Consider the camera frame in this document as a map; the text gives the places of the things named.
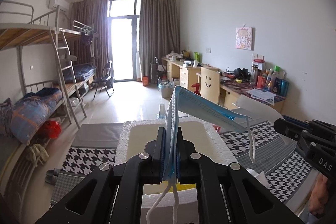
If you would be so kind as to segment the person's right hand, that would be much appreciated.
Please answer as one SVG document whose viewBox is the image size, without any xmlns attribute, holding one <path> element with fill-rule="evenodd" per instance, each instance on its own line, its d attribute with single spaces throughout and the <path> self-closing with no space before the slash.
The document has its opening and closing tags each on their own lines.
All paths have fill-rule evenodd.
<svg viewBox="0 0 336 224">
<path fill-rule="evenodd" d="M 309 198 L 309 212 L 312 215 L 323 214 L 329 197 L 329 180 L 320 174 Z"/>
</svg>

